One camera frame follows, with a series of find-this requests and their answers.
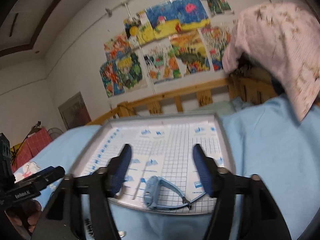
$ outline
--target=blue blanket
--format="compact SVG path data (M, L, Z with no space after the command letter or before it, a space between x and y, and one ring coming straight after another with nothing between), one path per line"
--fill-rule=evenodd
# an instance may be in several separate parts
M320 207L320 108L313 106L302 124L285 96L263 105L223 116L238 175L259 174L275 198L297 239ZM42 150L31 162L35 168L61 165L66 172L99 126L69 130ZM20 168L17 173L24 173ZM57 182L38 198L47 203ZM201 239L209 215L165 216L110 205L119 230L130 239ZM231 239L236 239L240 218L237 199Z

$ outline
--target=red plaid fabric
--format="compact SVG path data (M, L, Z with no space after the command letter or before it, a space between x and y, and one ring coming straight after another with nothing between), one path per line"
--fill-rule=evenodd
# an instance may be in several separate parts
M30 161L51 142L52 139L44 128L27 138L19 150L14 165L11 166L12 172Z

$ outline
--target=pink checkered cloth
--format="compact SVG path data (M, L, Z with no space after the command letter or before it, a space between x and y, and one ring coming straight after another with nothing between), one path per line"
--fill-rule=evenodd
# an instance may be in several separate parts
M27 138L19 150L14 165L11 167L12 172L15 172L22 165L30 161L51 142L52 139L44 128Z
M320 24L293 3L262 4L242 11L232 29L223 69L237 68L245 52L281 82L301 122L320 91Z

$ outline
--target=wooden bed frame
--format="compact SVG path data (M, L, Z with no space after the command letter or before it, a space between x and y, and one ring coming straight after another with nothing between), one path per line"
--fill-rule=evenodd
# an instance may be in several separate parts
M213 103L211 90L228 86L230 99L240 96L243 101L261 104L270 98L276 97L270 83L247 77L230 76L228 78L217 79L202 84L184 87L157 95L149 96L132 102L122 102L115 109L101 115L87 125L103 124L110 118L126 117L136 115L135 108L147 106L150 114L162 114L160 102L164 99L173 98L178 112L183 112L180 96L195 93L199 106Z

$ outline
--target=wall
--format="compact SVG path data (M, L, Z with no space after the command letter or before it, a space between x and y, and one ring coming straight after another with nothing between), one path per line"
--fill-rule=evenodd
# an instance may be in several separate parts
M49 94L44 61L0 69L0 132L13 146L38 121L47 129L61 128Z
M123 0L91 0L57 36L45 56L46 73L48 74L48 86L54 105L57 109L70 97L81 91L84 102L91 119L95 119L122 101L133 101L148 95L152 95L152 85L147 78L141 52L140 57L144 69L144 75L148 81L148 87L130 92L117 97L108 98L104 90L99 67L106 58L103 43L123 30L123 20L128 17L124 6L118 6ZM164 0L130 0L128 7L132 15ZM220 25L226 22L232 25L232 20L237 18L239 12L254 4L268 2L268 0L227 0L234 10L235 15L225 14L211 18L212 24ZM112 17L99 18L105 14L105 8L114 8ZM165 82L155 86L155 92L164 92L183 86L197 84L212 79L224 77L223 71L198 73L181 80ZM214 95L214 100L228 99L226 90ZM183 103L185 110L191 110L197 106L194 98L188 98ZM173 102L166 102L165 112L176 111Z

